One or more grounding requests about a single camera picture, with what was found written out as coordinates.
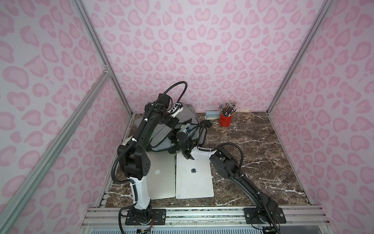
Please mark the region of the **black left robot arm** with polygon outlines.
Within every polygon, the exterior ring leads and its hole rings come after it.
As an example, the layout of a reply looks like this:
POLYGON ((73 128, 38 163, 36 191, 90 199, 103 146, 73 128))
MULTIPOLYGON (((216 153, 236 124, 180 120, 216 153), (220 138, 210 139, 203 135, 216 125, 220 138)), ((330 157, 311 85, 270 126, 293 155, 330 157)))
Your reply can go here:
POLYGON ((147 174, 151 161, 147 155, 151 136, 160 123, 177 123, 178 120, 168 112, 171 97, 160 94, 155 102, 145 106, 143 119, 134 136, 117 149, 117 158, 111 170, 114 184, 131 184, 135 202, 129 213, 140 223, 147 223, 152 218, 152 203, 148 194, 147 174))

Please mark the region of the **dark green laptop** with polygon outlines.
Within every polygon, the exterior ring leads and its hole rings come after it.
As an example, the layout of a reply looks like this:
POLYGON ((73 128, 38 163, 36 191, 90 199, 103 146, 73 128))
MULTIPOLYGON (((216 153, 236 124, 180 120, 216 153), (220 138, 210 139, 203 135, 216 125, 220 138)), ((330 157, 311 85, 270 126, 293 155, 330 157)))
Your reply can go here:
POLYGON ((175 154, 163 152, 147 152, 151 161, 147 174, 147 188, 151 200, 175 197, 175 154))

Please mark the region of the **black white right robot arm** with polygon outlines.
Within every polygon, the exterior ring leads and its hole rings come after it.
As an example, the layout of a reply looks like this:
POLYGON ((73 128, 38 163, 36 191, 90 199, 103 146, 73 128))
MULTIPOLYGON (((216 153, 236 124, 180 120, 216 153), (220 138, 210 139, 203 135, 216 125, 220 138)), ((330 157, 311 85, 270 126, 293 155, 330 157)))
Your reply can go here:
POLYGON ((223 178, 238 185, 256 205, 258 213, 255 218, 274 227, 280 225, 278 203, 261 191, 242 173, 243 150, 232 142, 222 143, 215 148, 203 148, 199 139, 192 140, 184 132, 171 138, 177 151, 181 151, 187 160, 209 159, 216 172, 223 178))

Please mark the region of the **dark grey laptop case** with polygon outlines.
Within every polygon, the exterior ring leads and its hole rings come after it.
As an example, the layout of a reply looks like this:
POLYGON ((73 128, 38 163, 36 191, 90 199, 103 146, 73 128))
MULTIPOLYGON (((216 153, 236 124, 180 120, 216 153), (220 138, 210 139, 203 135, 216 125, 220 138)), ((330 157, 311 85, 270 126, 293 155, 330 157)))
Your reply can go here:
POLYGON ((195 112, 194 107, 191 104, 183 104, 183 110, 177 114, 179 121, 172 129, 165 124, 158 124, 149 141, 148 151, 152 152, 163 152, 168 151, 170 154, 180 151, 176 145, 176 135, 179 132, 183 132, 190 137, 192 140, 197 140, 199 136, 198 125, 200 121, 198 115, 195 112))

